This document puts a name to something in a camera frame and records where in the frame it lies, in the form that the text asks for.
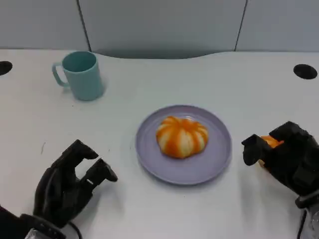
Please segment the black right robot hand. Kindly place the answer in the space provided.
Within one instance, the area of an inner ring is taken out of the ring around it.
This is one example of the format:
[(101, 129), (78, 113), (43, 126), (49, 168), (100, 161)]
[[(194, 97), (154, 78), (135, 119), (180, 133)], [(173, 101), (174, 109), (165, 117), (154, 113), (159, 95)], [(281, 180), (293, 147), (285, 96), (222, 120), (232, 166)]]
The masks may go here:
[(253, 134), (241, 144), (246, 165), (261, 164), (299, 196), (319, 189), (319, 144), (298, 124), (288, 121), (267, 136)]

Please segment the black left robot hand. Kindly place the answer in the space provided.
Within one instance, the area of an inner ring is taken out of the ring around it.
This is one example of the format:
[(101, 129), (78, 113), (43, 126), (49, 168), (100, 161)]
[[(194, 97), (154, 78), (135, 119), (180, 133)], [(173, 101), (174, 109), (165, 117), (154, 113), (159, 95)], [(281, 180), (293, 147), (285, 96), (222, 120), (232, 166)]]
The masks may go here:
[(104, 180), (118, 181), (116, 173), (103, 159), (98, 159), (84, 177), (76, 176), (75, 168), (83, 159), (96, 159), (98, 154), (80, 140), (75, 140), (46, 169), (34, 197), (33, 214), (63, 228), (78, 216), (93, 196), (94, 189)]

